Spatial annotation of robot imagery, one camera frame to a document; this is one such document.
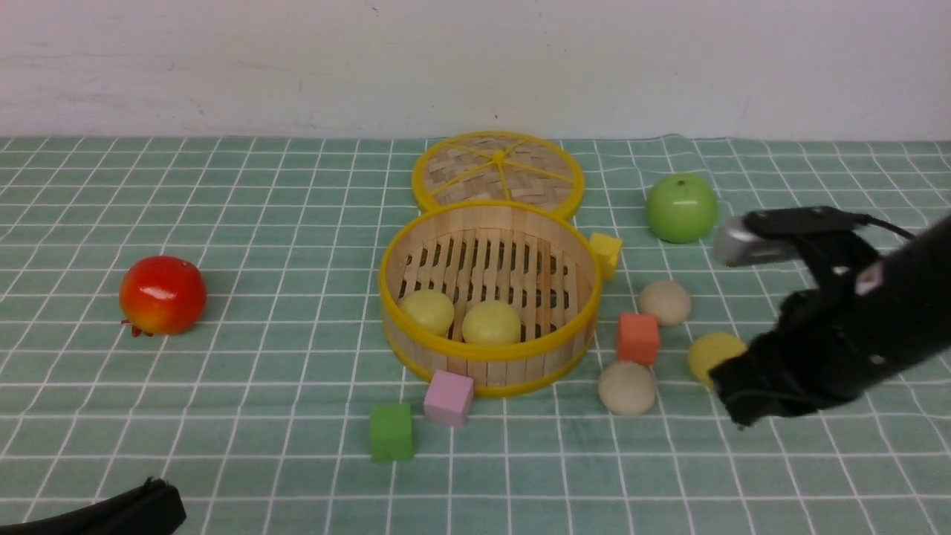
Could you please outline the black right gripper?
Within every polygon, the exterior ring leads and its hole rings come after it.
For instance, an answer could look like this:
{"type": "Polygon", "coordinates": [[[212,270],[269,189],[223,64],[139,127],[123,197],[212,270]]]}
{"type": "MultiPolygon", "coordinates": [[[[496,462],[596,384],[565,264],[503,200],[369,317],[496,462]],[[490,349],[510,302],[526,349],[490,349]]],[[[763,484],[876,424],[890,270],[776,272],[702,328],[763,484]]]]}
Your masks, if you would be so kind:
{"type": "Polygon", "coordinates": [[[710,369],[735,424],[797,418],[851,403],[911,363],[911,304],[877,288],[802,291],[747,350],[710,369]]]}

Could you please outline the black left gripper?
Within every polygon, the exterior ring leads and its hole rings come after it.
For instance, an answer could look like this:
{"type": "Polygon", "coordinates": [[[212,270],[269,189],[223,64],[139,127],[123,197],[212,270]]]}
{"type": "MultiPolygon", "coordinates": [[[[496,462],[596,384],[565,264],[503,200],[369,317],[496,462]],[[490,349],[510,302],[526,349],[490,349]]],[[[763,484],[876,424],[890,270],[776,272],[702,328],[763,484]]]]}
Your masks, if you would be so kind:
{"type": "Polygon", "coordinates": [[[58,516],[3,525],[2,534],[173,534],[186,521],[175,485],[148,478],[139,487],[58,516]]]}

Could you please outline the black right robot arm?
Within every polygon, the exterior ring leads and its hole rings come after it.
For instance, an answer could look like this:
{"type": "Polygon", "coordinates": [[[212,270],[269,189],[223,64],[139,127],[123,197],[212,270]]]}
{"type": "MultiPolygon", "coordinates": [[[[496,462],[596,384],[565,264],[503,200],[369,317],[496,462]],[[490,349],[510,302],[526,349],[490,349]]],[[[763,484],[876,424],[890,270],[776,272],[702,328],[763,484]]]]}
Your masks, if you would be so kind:
{"type": "Polygon", "coordinates": [[[920,235],[833,207],[758,210],[718,230],[728,267],[802,260],[816,283],[771,331],[710,370],[730,419],[836,409],[949,348],[949,220],[920,235]]]}

